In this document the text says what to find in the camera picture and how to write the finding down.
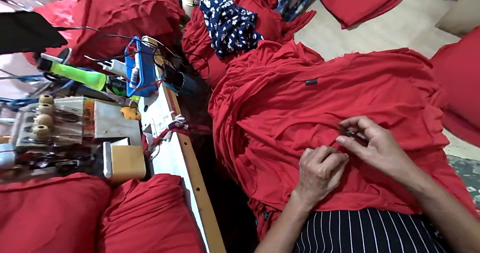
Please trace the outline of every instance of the black cloth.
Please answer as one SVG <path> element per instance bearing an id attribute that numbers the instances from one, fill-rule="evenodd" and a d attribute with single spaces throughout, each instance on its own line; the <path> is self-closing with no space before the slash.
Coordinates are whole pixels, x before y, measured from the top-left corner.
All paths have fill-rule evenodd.
<path id="1" fill-rule="evenodd" d="M 295 253 L 450 253 L 436 228 L 422 214 L 375 208 L 313 213 L 297 239 Z"/>

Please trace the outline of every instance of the white flower print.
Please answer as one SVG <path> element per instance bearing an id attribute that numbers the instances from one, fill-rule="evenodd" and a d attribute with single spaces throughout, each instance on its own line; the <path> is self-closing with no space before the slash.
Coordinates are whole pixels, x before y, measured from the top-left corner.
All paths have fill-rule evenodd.
<path id="1" fill-rule="evenodd" d="M 207 8 L 210 8 L 210 0 L 204 0 L 203 2 Z"/>

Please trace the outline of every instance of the black cable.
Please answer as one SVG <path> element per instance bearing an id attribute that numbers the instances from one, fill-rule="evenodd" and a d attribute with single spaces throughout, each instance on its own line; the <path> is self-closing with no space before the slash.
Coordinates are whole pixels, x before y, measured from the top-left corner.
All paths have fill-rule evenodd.
<path id="1" fill-rule="evenodd" d="M 192 55 L 192 56 L 197 56 L 203 60 L 205 60 L 205 63 L 207 64 L 207 82 L 208 82 L 208 85 L 210 85 L 210 65 L 208 64 L 208 60 L 204 57 L 202 57 L 201 55 L 197 55 L 197 54 L 194 54 L 194 53 L 189 53 L 189 52 L 183 52 L 184 54 L 188 54 L 188 55 Z"/>
<path id="2" fill-rule="evenodd" d="M 105 32 L 105 31 L 101 31 L 101 30 L 98 30 L 98 29 L 94 29 L 94 28 L 91 28 L 91 27 L 88 27 L 88 26 L 84 26 L 84 27 L 55 27 L 57 29 L 57 31 L 66 31 L 66 30 L 79 30 L 79 29 L 90 29 L 90 30 L 93 30 L 93 31 L 96 31 L 96 32 L 100 32 L 100 33 L 104 33 L 106 34 L 104 37 L 99 37 L 99 38 L 96 38 L 96 39 L 102 39 L 102 38 L 105 38 L 105 37 L 111 37 L 111 36 L 115 36 L 115 37 L 120 37 L 120 38 L 126 38 L 126 39 L 130 39 L 130 40 L 134 40 L 134 41 L 139 41 L 141 43 L 144 43 L 144 44 L 148 44 L 149 46 L 153 47 L 153 51 L 152 51 L 152 59 L 153 59 L 153 62 L 156 66 L 159 66 L 160 68 L 162 67 L 161 65 L 159 65 L 157 63 L 157 61 L 155 60 L 155 56 L 161 56 L 161 50 L 160 50 L 160 46 L 159 45 L 155 45 L 151 42 L 148 42 L 148 41 L 143 41 L 141 39 L 137 39 L 137 38 L 133 38 L 133 37 L 129 37 L 129 36 L 124 36 L 124 35 L 118 35 L 118 34 L 109 34 L 108 32 Z M 160 55 L 157 55 L 155 54 L 155 52 L 159 50 L 160 51 Z M 208 82 L 208 85 L 210 85 L 210 65 L 208 64 L 208 60 L 204 57 L 202 57 L 201 55 L 197 55 L 197 54 L 194 54 L 194 53 L 189 53 L 189 52 L 183 52 L 185 54 L 189 54 L 189 55 L 193 55 L 193 56 L 197 56 L 201 59 L 203 59 L 205 61 L 205 63 L 207 64 L 207 82 Z M 111 59 L 116 59 L 116 58 L 123 58 L 125 56 L 128 56 L 127 54 L 125 55 L 122 55 L 122 56 L 116 56 L 116 57 L 112 57 L 112 58 L 107 58 L 107 59 L 99 59 L 99 62 L 101 61 L 106 61 L 106 60 L 111 60 Z M 175 55 L 173 55 L 174 58 L 177 58 L 177 59 L 181 59 L 183 60 L 182 58 L 179 58 Z M 173 62 L 170 62 L 172 67 L 176 70 L 177 68 L 173 65 Z"/>

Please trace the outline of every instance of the concrete floor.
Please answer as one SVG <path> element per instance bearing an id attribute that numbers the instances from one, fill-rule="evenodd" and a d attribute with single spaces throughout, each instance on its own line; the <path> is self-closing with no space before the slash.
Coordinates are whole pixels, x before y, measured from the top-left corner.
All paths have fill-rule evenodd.
<path id="1" fill-rule="evenodd" d="M 403 0 L 393 10 L 360 24 L 352 30 L 342 30 L 340 24 L 325 9 L 320 0 L 310 6 L 315 17 L 295 35 L 296 42 L 317 51 L 325 60 L 344 53 L 381 51 L 409 47 L 431 58 L 446 44 L 460 38 L 435 28 L 435 24 L 455 2 L 452 0 Z M 445 152 L 457 157 L 480 161 L 480 148 L 444 130 L 450 140 Z"/>

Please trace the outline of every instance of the blue plastic container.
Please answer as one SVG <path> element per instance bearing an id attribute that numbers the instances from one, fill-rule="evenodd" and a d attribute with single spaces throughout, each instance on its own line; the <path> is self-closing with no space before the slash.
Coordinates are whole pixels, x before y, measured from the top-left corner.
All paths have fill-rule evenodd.
<path id="1" fill-rule="evenodd" d="M 157 85 L 151 85 L 146 88 L 142 87 L 152 84 L 157 80 L 155 74 L 155 64 L 153 62 L 153 52 L 150 47 L 140 41 L 140 38 L 137 36 L 134 38 L 136 40 L 130 41 L 128 45 L 135 43 L 137 50 L 140 51 L 140 53 L 138 53 L 138 72 L 140 80 L 138 85 L 136 85 L 136 89 L 130 87 L 130 82 L 127 81 L 127 96 L 130 97 L 136 95 L 141 97 L 149 97 L 155 90 L 157 90 Z M 127 53 L 129 53 L 128 47 L 125 48 L 125 54 Z M 127 66 L 127 78 L 130 79 L 132 76 L 132 69 L 135 67 L 135 59 L 130 58 L 130 56 L 126 56 L 125 64 Z"/>

